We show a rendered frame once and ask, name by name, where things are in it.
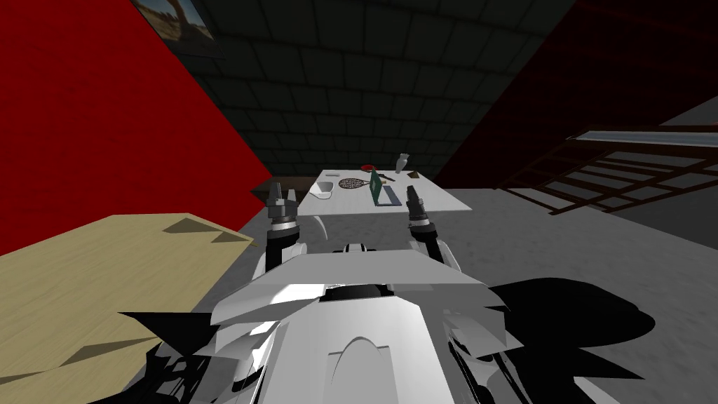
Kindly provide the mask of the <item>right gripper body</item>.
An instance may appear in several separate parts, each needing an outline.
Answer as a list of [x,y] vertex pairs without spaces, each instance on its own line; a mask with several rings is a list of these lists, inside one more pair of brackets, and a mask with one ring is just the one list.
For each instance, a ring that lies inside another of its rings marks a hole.
[[407,200],[407,207],[409,209],[410,226],[426,226],[430,224],[421,198],[409,198]]

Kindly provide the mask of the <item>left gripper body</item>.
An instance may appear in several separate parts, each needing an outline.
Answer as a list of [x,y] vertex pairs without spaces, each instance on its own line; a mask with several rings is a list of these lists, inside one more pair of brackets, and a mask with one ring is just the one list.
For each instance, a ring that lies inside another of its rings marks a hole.
[[273,224],[296,221],[298,204],[294,200],[270,196],[267,199],[267,208]]

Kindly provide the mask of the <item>green and grey laptop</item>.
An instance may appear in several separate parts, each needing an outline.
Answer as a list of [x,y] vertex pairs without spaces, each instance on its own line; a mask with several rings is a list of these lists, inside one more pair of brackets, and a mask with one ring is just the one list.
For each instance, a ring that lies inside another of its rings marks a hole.
[[401,206],[400,199],[396,196],[390,185],[382,182],[376,170],[372,170],[370,179],[370,191],[373,202],[376,206]]

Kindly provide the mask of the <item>white table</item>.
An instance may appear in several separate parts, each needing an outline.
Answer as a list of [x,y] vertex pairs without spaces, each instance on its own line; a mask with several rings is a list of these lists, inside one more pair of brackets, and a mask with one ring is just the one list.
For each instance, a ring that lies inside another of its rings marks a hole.
[[381,174],[391,177],[387,182],[398,200],[399,206],[376,206],[373,202],[368,184],[358,189],[342,189],[339,181],[346,178],[359,178],[369,180],[370,174],[361,170],[323,170],[318,176],[318,182],[332,182],[334,184],[332,195],[328,199],[320,199],[308,194],[299,204],[299,216],[328,216],[328,215],[362,215],[375,213],[407,213],[407,188],[413,186],[424,202],[428,213],[470,211],[471,208],[456,197],[441,189],[427,177],[418,174],[417,178],[408,176],[409,171],[404,170],[397,174],[392,170],[381,170]]

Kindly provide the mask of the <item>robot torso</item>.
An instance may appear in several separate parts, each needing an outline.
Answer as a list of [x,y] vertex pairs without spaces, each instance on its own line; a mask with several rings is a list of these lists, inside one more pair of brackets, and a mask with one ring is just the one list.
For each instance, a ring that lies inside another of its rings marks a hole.
[[217,404],[527,404],[504,353],[501,299],[470,280],[445,242],[373,252],[287,248],[210,313],[137,314],[200,379],[237,366]]

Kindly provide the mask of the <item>light wooden table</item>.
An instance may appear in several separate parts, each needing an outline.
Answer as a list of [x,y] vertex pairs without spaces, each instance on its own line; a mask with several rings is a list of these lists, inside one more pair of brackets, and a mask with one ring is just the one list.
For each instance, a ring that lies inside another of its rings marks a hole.
[[118,393],[158,343],[129,313],[191,311],[251,242],[188,213],[112,215],[0,256],[0,404]]

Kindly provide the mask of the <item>framed wall picture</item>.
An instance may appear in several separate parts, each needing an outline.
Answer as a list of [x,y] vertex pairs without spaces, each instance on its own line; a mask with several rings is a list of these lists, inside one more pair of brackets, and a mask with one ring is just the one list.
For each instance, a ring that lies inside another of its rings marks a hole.
[[193,0],[130,0],[155,33],[170,44],[214,41]]

